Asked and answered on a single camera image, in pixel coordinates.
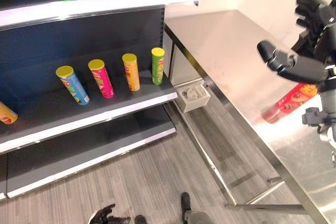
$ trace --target yellow can lid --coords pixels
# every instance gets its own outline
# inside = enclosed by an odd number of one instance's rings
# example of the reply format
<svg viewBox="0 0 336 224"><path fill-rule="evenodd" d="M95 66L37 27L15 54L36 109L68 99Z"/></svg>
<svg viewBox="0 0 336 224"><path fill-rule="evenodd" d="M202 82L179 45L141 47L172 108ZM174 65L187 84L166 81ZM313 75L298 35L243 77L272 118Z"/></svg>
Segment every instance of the yellow can lid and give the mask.
<svg viewBox="0 0 336 224"><path fill-rule="evenodd" d="M105 66L104 61L95 59L89 62L89 69L90 70L100 70Z"/></svg>
<svg viewBox="0 0 336 224"><path fill-rule="evenodd" d="M164 56L164 49L162 49L161 47L154 47L152 49L152 55L156 57L162 57Z"/></svg>
<svg viewBox="0 0 336 224"><path fill-rule="evenodd" d="M60 78L67 78L74 73L74 69L71 66L61 66L56 69L56 75Z"/></svg>
<svg viewBox="0 0 336 224"><path fill-rule="evenodd" d="M137 60L136 58L137 58L137 57L136 57L135 54L124 54L124 55L122 56L122 60L123 60L124 62L133 62L133 61L136 61L136 60Z"/></svg>

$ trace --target person's foot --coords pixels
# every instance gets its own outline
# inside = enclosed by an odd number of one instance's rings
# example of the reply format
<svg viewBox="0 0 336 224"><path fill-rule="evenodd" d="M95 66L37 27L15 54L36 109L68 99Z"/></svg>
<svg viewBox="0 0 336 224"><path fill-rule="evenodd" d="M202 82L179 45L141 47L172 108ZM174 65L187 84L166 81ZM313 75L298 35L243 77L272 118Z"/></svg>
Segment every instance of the person's foot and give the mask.
<svg viewBox="0 0 336 224"><path fill-rule="evenodd" d="M143 217L142 215L136 216L136 218L134 219L134 223L135 224L147 224L145 217Z"/></svg>
<svg viewBox="0 0 336 224"><path fill-rule="evenodd" d="M183 223L186 223L185 212L191 210L190 196L187 192L184 192L181 195L181 208L182 208L182 221L183 221Z"/></svg>

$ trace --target pink pringles can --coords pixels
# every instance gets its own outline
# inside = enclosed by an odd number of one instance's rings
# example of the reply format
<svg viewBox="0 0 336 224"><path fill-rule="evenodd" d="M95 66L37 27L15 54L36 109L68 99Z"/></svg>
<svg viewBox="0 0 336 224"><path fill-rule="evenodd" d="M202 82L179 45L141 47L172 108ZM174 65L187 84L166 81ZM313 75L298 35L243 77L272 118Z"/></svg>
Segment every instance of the pink pringles can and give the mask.
<svg viewBox="0 0 336 224"><path fill-rule="evenodd" d="M89 62L89 69L91 70L94 79L100 89L104 98L111 98L114 96L113 87L110 78L107 74L105 63L102 60L95 59Z"/></svg>

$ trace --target red pringles can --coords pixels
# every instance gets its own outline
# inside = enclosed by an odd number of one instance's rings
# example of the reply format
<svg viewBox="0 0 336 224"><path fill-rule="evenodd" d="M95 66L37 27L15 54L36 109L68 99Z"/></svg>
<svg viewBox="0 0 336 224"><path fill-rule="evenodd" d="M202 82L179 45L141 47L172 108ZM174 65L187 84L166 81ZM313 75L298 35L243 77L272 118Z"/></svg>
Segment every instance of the red pringles can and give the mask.
<svg viewBox="0 0 336 224"><path fill-rule="evenodd" d="M112 83L107 74L105 63L102 60L95 59L89 62L89 69L92 72L94 79L100 89L104 98L111 98L114 96Z"/></svg>
<svg viewBox="0 0 336 224"><path fill-rule="evenodd" d="M318 93L315 85L299 83L276 104L261 114L269 123L276 123Z"/></svg>

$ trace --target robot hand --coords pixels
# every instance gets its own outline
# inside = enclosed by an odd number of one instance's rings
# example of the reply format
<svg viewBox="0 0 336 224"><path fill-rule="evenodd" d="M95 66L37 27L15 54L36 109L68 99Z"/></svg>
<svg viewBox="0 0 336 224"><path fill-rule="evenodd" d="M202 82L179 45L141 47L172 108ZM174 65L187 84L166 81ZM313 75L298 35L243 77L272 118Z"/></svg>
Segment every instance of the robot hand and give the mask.
<svg viewBox="0 0 336 224"><path fill-rule="evenodd" d="M298 54L333 65L336 61L336 0L297 0L297 24L306 28L292 47Z"/></svg>
<svg viewBox="0 0 336 224"><path fill-rule="evenodd" d="M112 213L113 207L115 207L115 204L94 212L89 220L89 224L128 224L131 221L130 217L118 218L113 215L108 216Z"/></svg>
<svg viewBox="0 0 336 224"><path fill-rule="evenodd" d="M297 0L297 24L306 28L292 47L297 54L278 50L268 41L257 48L267 66L278 75L301 83L317 84L322 102L308 108L303 124L317 126L320 139L336 150L336 0ZM335 151L332 153L336 164Z"/></svg>

